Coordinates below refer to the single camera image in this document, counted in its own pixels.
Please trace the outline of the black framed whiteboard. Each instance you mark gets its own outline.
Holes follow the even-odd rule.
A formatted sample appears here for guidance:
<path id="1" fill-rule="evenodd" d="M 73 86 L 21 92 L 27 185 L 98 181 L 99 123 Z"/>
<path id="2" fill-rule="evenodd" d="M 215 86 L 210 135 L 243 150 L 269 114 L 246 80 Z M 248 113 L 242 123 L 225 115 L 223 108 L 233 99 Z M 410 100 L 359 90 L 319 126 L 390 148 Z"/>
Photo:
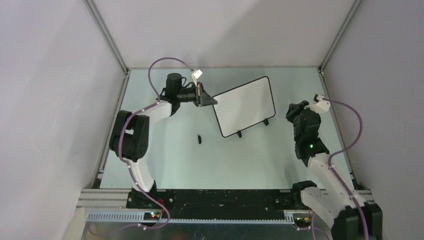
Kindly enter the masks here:
<path id="1" fill-rule="evenodd" d="M 213 96 L 213 111 L 223 138 L 237 135 L 276 115 L 271 82 L 263 76 Z"/>

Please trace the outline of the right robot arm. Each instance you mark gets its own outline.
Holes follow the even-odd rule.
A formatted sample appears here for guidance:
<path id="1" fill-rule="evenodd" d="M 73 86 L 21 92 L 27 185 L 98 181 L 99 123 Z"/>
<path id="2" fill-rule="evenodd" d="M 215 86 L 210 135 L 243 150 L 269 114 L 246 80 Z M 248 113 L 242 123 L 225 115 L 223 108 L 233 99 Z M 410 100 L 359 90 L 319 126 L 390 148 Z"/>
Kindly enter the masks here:
<path id="1" fill-rule="evenodd" d="M 326 194 L 313 181 L 293 184 L 291 204 L 310 208 L 331 231 L 334 240 L 381 240 L 383 212 L 348 186 L 333 164 L 333 155 L 319 137 L 321 114 L 330 109 L 327 98 L 310 104 L 290 103 L 285 118 L 293 125 L 296 157 L 319 179 Z"/>

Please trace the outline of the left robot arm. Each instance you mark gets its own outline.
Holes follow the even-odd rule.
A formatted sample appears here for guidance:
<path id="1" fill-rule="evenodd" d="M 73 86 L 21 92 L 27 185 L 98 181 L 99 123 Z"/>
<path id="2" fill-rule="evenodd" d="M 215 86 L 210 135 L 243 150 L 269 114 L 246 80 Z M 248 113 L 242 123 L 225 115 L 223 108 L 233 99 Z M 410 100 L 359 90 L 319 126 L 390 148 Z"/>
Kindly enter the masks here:
<path id="1" fill-rule="evenodd" d="M 167 75 L 165 88 L 156 100 L 138 111 L 120 110 L 115 118 L 109 149 L 127 165 L 133 181 L 133 188 L 141 192 L 138 201 L 145 208 L 153 208 L 158 194 L 151 189 L 155 180 L 147 166 L 146 154 L 149 147 L 150 125 L 173 116 L 182 103 L 193 103 L 196 107 L 216 105 L 218 102 L 204 89 L 198 79 L 202 71 L 195 69 L 192 82 L 184 84 L 179 73 Z"/>

